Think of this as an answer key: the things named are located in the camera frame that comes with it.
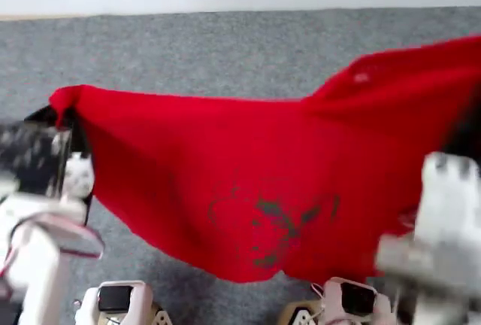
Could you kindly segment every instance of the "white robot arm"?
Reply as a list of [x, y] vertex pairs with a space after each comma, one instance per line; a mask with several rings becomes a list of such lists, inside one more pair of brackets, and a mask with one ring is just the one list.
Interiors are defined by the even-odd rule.
[[478, 165], [433, 153], [425, 160], [422, 183], [412, 238], [383, 236], [377, 268], [401, 288], [416, 289], [415, 325], [478, 322], [479, 309], [473, 308], [481, 300]]
[[[82, 199], [92, 192], [92, 163], [80, 153], [73, 153], [60, 176], [57, 171], [62, 167], [61, 152], [68, 145], [66, 141], [61, 148], [55, 129], [47, 135], [39, 135], [39, 131], [24, 125], [2, 130], [0, 323], [57, 325], [68, 281], [67, 257], [99, 259], [104, 250], [100, 236], [84, 226], [88, 208]], [[46, 138], [43, 145], [55, 156], [41, 153], [39, 141]], [[9, 150], [13, 152], [2, 158]], [[52, 177], [35, 181], [43, 178], [35, 171]], [[60, 180], [62, 186], [56, 186]], [[78, 245], [78, 240], [88, 240], [95, 251], [65, 246], [66, 241]], [[76, 325], [171, 325], [167, 312], [153, 302], [152, 290], [142, 281], [104, 282], [88, 289], [81, 305], [75, 316]]]

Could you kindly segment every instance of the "gray floor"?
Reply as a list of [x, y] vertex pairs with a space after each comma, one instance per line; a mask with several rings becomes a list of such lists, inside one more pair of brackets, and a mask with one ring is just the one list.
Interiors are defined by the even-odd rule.
[[[0, 23], [0, 108], [21, 118], [55, 88], [206, 96], [293, 97], [316, 89], [355, 57], [481, 33], [481, 8], [179, 14]], [[79, 261], [65, 299], [102, 281], [143, 279], [176, 324], [270, 324], [283, 305], [310, 296], [279, 274], [230, 284], [150, 248], [98, 203], [89, 224], [107, 242], [100, 263]]]

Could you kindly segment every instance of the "cable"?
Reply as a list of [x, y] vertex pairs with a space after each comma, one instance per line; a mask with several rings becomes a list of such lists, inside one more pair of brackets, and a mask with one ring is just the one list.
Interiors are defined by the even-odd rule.
[[322, 288], [321, 285], [316, 283], [312, 283], [310, 285], [310, 289], [320, 298], [321, 309], [318, 310], [318, 312], [315, 312], [314, 314], [309, 316], [304, 321], [302, 321], [302, 325], [308, 325], [311, 320], [317, 319], [319, 316], [321, 316], [324, 313], [324, 303], [322, 302], [324, 300], [324, 289]]
[[106, 317], [107, 320], [109, 320], [111, 323], [114, 323], [116, 325], [120, 325], [120, 321], [114, 320], [112, 317]]

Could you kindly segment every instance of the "red fabric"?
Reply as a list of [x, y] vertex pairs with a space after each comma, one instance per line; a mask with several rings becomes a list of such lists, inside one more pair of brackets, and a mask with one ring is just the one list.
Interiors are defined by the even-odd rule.
[[151, 245], [231, 281], [323, 282], [374, 273], [477, 84], [481, 37], [364, 56], [299, 100], [77, 86], [50, 102], [77, 110], [95, 195]]

